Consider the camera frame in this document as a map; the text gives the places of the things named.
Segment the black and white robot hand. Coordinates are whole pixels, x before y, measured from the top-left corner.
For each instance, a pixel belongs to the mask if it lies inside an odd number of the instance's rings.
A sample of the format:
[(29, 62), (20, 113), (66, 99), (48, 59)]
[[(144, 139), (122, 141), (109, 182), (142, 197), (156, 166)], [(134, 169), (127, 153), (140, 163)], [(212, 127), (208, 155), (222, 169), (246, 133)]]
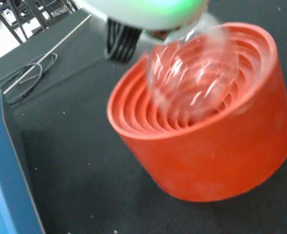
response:
[(83, 7), (105, 24), (104, 55), (128, 63), (141, 35), (155, 44), (184, 38), (208, 8), (206, 0), (84, 0)]

